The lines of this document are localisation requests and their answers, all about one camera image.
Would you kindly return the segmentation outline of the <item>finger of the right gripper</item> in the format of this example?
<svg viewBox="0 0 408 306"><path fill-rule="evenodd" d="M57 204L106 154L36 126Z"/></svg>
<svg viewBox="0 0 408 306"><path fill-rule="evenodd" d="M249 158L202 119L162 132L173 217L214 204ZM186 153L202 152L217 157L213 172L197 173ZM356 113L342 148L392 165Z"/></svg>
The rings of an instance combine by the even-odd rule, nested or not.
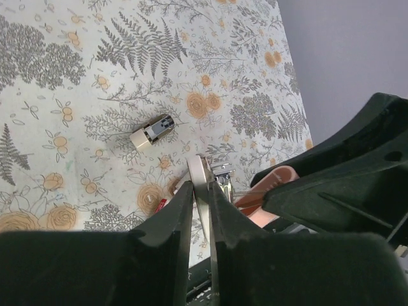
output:
<svg viewBox="0 0 408 306"><path fill-rule="evenodd" d="M407 100L374 94L339 132L286 161L295 181L264 210L317 232L376 233L407 244Z"/></svg>

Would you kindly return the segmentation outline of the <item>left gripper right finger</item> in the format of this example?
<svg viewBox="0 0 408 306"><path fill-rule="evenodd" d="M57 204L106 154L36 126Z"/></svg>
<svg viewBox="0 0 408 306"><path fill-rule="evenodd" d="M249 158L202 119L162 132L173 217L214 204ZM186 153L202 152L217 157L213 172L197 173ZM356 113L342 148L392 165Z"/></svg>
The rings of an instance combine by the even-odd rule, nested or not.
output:
<svg viewBox="0 0 408 306"><path fill-rule="evenodd" d="M273 234L208 187L214 305L406 305L407 279L373 234Z"/></svg>

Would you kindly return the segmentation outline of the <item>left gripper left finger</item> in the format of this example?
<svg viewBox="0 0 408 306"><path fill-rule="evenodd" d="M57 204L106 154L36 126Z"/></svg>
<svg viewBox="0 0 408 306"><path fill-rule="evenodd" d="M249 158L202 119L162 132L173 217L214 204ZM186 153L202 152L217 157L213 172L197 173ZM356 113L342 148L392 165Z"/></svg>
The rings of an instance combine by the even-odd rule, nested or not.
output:
<svg viewBox="0 0 408 306"><path fill-rule="evenodd" d="M123 232L1 234L2 305L185 305L193 184Z"/></svg>

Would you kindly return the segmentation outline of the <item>white red staple box sleeve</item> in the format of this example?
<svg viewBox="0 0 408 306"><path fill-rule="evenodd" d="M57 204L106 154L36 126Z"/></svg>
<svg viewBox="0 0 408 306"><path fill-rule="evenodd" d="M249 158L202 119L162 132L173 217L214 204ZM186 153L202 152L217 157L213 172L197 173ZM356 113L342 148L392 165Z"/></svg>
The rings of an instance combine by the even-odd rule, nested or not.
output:
<svg viewBox="0 0 408 306"><path fill-rule="evenodd" d="M166 204L167 204L168 200L166 198L163 198L160 202L159 205L157 206L156 210L155 210L155 214L158 213L161 209L163 209Z"/></svg>

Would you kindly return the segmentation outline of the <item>beige stapler magazine part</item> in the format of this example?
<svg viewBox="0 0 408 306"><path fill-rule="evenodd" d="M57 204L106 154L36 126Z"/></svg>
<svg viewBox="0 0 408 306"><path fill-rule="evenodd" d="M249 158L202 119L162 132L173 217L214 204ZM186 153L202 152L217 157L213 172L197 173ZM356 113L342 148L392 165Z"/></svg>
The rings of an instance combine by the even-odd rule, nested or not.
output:
<svg viewBox="0 0 408 306"><path fill-rule="evenodd" d="M159 140L170 134L175 128L173 118L168 114L162 114L153 118L146 125L129 136L131 143L137 151L143 151Z"/></svg>

